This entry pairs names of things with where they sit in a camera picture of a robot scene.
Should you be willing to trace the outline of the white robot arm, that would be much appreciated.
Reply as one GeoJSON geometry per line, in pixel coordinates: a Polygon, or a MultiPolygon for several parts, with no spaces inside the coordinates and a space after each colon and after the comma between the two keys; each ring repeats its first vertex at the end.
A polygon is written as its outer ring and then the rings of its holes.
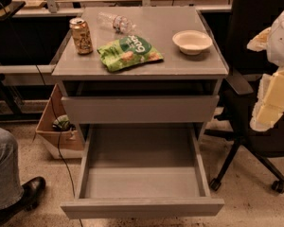
{"type": "Polygon", "coordinates": [[[267,131],[284,114],[284,10],[270,27],[247,44],[247,48],[257,52],[265,50],[268,62],[277,66],[271,75],[261,77],[250,120],[254,131],[267,131]]]}

